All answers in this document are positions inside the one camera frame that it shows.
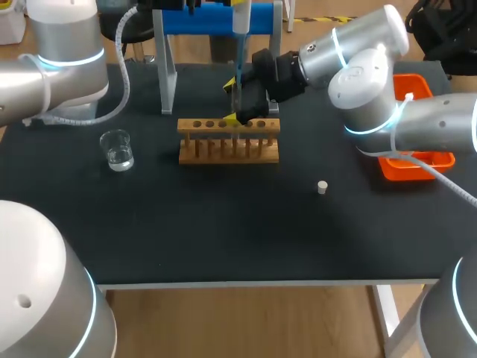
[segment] black tabletop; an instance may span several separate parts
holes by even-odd
[[[110,70],[106,113],[122,94]],[[97,283],[437,278],[476,241],[475,210],[438,183],[386,183],[343,133],[326,90],[280,105],[279,164],[179,166],[177,118],[218,118],[230,66],[178,66],[174,114],[157,70],[129,67],[132,98],[90,128],[11,125],[0,144],[0,198],[44,213]],[[400,63],[449,92],[439,63]],[[107,168],[98,141],[131,135],[134,167]],[[477,192],[477,159],[449,177]],[[316,193],[319,180],[329,184]]]

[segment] wooden test tube rack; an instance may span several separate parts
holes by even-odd
[[[179,164],[278,163],[279,119],[251,119],[246,125],[228,125],[223,119],[179,119],[177,132],[184,135]],[[207,134],[230,136],[194,138]],[[236,139],[240,134],[260,134],[266,138]]]

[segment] yellow label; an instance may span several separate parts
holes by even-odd
[[[228,116],[225,116],[223,120],[227,123],[227,125],[241,125],[241,123],[237,120],[236,113],[232,113]]]
[[[230,81],[228,81],[222,88],[225,90],[227,87],[231,87],[236,83],[236,78],[232,77]]]

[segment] floor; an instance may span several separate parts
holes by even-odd
[[[295,16],[360,16],[385,3],[405,16],[415,1],[297,0]],[[282,51],[296,49],[336,25],[295,23],[292,34],[283,34]],[[114,62],[113,44],[104,44],[108,60]],[[267,37],[253,37],[249,53],[267,45]],[[176,62],[211,61],[207,37],[175,37],[173,47]],[[34,51],[28,28],[20,45],[0,46],[0,58]],[[145,53],[154,53],[152,41],[145,43]],[[422,57],[411,38],[405,59]],[[455,90],[477,90],[474,79],[454,78],[452,85]],[[418,285],[393,287],[401,317],[420,290]],[[127,291],[115,292],[111,304],[118,325],[118,358],[383,357],[374,307],[364,286]],[[417,346],[407,355],[421,356]]]

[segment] white container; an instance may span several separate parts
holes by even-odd
[[[0,45],[21,43],[26,25],[23,6],[12,0],[9,8],[0,10]]]

